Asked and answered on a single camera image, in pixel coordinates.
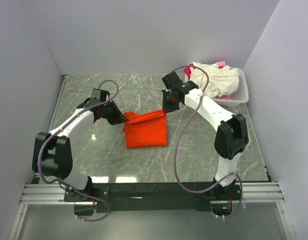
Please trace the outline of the orange t shirt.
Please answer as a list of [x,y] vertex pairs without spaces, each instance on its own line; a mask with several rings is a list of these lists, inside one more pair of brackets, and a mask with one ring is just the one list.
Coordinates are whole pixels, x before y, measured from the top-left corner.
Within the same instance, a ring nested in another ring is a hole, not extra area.
[[163,110],[137,114],[125,112],[129,120],[124,123],[126,148],[165,147],[168,145],[167,115]]

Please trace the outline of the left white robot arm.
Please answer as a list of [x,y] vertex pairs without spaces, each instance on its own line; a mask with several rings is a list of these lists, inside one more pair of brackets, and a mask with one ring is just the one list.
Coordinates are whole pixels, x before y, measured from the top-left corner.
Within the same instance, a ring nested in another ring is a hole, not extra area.
[[106,119],[112,126],[129,120],[103,89],[93,89],[91,97],[79,104],[69,119],[50,132],[40,132],[35,138],[32,169],[48,177],[55,177],[76,189],[82,201],[88,201],[94,194],[90,176],[73,167],[71,143],[83,130],[99,119]]

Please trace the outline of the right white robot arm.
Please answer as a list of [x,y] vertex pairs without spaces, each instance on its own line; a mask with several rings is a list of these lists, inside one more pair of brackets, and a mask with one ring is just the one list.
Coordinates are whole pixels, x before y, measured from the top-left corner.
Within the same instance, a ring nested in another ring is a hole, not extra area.
[[163,110],[167,113],[179,110],[182,103],[200,114],[216,131],[214,148],[219,155],[218,169],[214,177],[213,193],[223,200],[231,193],[230,186],[236,179],[239,158],[249,142],[246,118],[233,114],[204,95],[203,90],[192,81],[183,82],[176,72],[162,78]]

